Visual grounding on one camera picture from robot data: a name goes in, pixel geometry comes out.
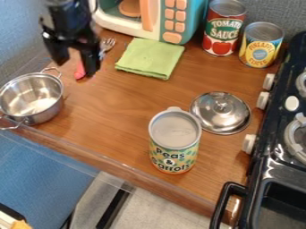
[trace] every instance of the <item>green cloth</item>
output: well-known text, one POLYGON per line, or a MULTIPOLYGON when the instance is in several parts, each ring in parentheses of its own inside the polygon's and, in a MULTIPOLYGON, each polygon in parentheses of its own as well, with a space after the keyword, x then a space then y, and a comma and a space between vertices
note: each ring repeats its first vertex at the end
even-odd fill
POLYGON ((134 38, 115 69, 169 80, 184 47, 156 40, 134 38))

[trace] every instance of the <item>yellow can label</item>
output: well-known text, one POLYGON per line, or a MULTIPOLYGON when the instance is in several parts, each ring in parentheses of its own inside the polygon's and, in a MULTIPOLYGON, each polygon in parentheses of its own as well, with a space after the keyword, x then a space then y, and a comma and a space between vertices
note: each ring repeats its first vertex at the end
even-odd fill
POLYGON ((277 42, 251 41, 243 36, 242 46, 239 52, 241 61, 251 67, 265 68, 270 66, 276 59, 281 40, 277 42))
POLYGON ((166 174, 182 174, 189 171, 196 162, 199 143, 182 150, 160 147, 151 140, 149 156, 154 167, 166 174))

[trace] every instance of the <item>tomato sauce can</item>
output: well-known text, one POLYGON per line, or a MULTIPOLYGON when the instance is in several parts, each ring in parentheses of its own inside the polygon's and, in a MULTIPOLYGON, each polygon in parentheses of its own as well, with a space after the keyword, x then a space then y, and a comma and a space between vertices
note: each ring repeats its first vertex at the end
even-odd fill
POLYGON ((245 28, 239 58, 250 67, 269 67, 277 58, 284 31, 275 24, 259 21, 245 28))
POLYGON ((198 119, 173 106, 155 115, 149 123, 149 157, 166 174, 183 174, 194 166, 202 129, 198 119))
POLYGON ((218 56, 232 54, 246 12, 244 4, 235 0, 210 2, 203 39, 204 50, 218 56))

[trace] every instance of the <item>blue floor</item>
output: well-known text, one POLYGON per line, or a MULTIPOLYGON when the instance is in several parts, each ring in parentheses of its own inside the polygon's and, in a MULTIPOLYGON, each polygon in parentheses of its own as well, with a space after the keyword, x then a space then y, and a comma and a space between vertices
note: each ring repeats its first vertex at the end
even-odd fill
POLYGON ((0 132, 0 203, 23 214, 34 229, 58 229, 98 170, 0 132))

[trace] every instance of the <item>can rim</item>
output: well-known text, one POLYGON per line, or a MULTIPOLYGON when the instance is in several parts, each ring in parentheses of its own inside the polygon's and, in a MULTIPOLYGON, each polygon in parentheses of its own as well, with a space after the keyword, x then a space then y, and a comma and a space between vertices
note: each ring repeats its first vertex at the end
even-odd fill
POLYGON ((271 23, 271 22, 266 22, 266 21, 255 21, 249 25, 247 25, 247 27, 245 28, 245 34, 250 37, 250 38, 253 38, 255 40, 258 40, 258 41, 269 41, 269 42, 275 42, 279 39, 283 39, 285 37, 285 31, 280 28, 278 25, 274 24, 274 23, 271 23), (281 32, 281 36, 277 39, 258 39, 258 38, 254 38, 253 36, 249 35, 248 32, 250 31, 251 27, 254 26, 254 25, 258 25, 258 24, 266 24, 266 25, 270 25, 270 26, 273 26, 274 28, 278 29, 280 32, 281 32))
POLYGON ((171 110, 171 109, 167 109, 165 111, 159 112, 149 122, 149 136, 150 136, 150 138, 153 139, 154 142, 156 142, 159 146, 161 146, 163 148, 168 148, 168 149, 172 149, 172 150, 182 150, 182 149, 190 148, 194 144, 196 144, 197 142, 200 142, 201 135, 202 135, 202 128, 200 127, 199 120, 193 114, 190 114, 189 112, 183 111, 182 109, 175 110, 175 111, 171 110), (168 113, 183 113, 183 114, 188 115, 195 122, 195 124, 197 125, 197 129, 198 130, 197 130, 197 138, 196 138, 196 140, 194 140, 191 144, 189 144, 189 145, 187 145, 185 147, 171 147, 171 148, 169 148, 169 146, 165 146, 164 144, 161 144, 160 142, 158 142, 158 140, 154 139, 152 131, 151 131, 152 127, 153 127, 153 123, 158 119, 158 117, 160 115, 165 115, 165 114, 168 114, 168 113))
POLYGON ((209 9, 211 11, 215 12, 215 13, 218 13, 220 16, 224 16, 224 17, 239 17, 239 16, 242 16, 242 15, 244 15, 244 14, 246 14, 248 12, 246 6, 243 3, 241 3, 241 2, 239 2, 237 0, 213 0, 209 4, 209 9), (212 8, 212 6, 214 4, 216 4, 216 3, 236 3, 239 6, 243 7, 244 11, 242 13, 240 13, 240 14, 222 14, 222 13, 219 13, 219 12, 217 12, 216 10, 214 10, 212 8))

